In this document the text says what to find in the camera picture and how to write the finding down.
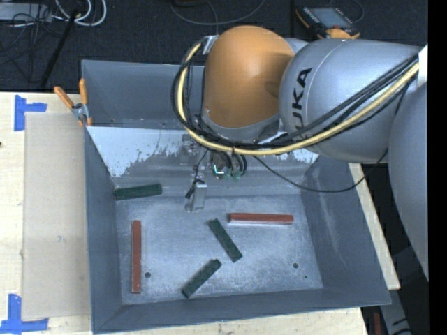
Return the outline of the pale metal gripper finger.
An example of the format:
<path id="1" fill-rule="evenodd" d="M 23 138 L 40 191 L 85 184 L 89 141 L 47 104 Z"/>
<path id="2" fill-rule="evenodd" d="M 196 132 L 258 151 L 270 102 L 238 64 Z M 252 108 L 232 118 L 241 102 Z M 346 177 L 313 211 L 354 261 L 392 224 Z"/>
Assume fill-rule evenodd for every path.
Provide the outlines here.
<path id="1" fill-rule="evenodd" d="M 186 203 L 185 203 L 185 211 L 186 212 L 192 212 L 194 209 L 194 202 L 195 202 L 195 192 L 196 192 L 196 187 L 192 186 L 186 193 L 185 195 L 185 199 L 186 199 Z"/>
<path id="2" fill-rule="evenodd" d="M 207 184 L 205 182 L 197 182 L 194 191 L 193 209 L 203 209 L 205 206 L 205 198 L 207 193 Z"/>

